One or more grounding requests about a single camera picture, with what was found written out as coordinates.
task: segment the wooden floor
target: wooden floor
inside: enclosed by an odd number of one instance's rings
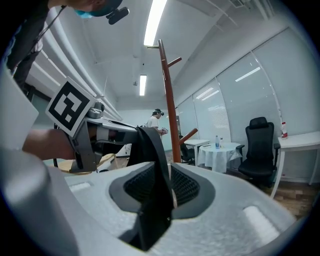
[[[167,162],[172,163],[172,152],[166,152],[165,155]],[[126,167],[127,163],[127,158],[117,158],[119,168]],[[114,162],[108,169],[116,169]],[[228,171],[227,174],[246,180],[246,177],[239,172]],[[272,189],[263,187],[262,191],[271,195]],[[307,183],[280,181],[274,199],[287,208],[297,219],[300,219],[310,212],[319,191],[320,183],[308,185]]]

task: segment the person wearing vr headset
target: person wearing vr headset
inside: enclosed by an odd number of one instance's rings
[[[152,116],[149,118],[148,122],[146,123],[147,127],[153,127],[154,129],[156,129],[156,131],[158,132],[158,134],[160,135],[165,135],[168,133],[168,130],[162,129],[159,130],[159,119],[161,118],[161,116],[163,116],[165,113],[163,113],[159,108],[156,108],[153,112],[152,112]]]
[[[28,15],[16,31],[7,47],[4,61],[20,88],[23,88],[28,73],[41,51],[41,39],[55,19],[44,29],[49,10],[61,6],[58,15],[71,7],[82,18],[105,16],[110,25],[129,14],[124,7],[118,9],[122,0],[34,0],[28,2]],[[89,129],[90,137],[96,130]],[[65,133],[59,129],[31,130],[24,142],[23,151],[42,160],[75,159],[75,153]]]

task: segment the face mask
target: face mask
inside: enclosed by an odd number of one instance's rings
[[[88,12],[83,11],[83,10],[74,10],[75,13],[80,16],[82,19],[89,19],[92,18],[93,16],[91,16]]]

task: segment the black strap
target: black strap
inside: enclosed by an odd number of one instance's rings
[[[174,204],[166,154],[158,132],[148,127],[136,130],[138,142],[132,144],[128,166],[154,162],[155,182],[130,231],[134,237],[130,244],[147,251],[169,228]]]

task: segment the white ceiling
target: white ceiling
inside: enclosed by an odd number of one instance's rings
[[[211,1],[225,11],[234,9],[228,0]],[[139,97],[139,86],[133,83],[139,84],[141,74],[147,75],[146,97],[162,99],[165,95],[159,50],[143,45],[151,4],[152,0],[123,0],[121,6],[128,7],[130,14],[112,26],[105,17],[84,21],[95,67],[118,98]],[[205,0],[167,1],[156,40],[163,40],[169,62],[182,57],[170,68],[172,81],[221,17]]]

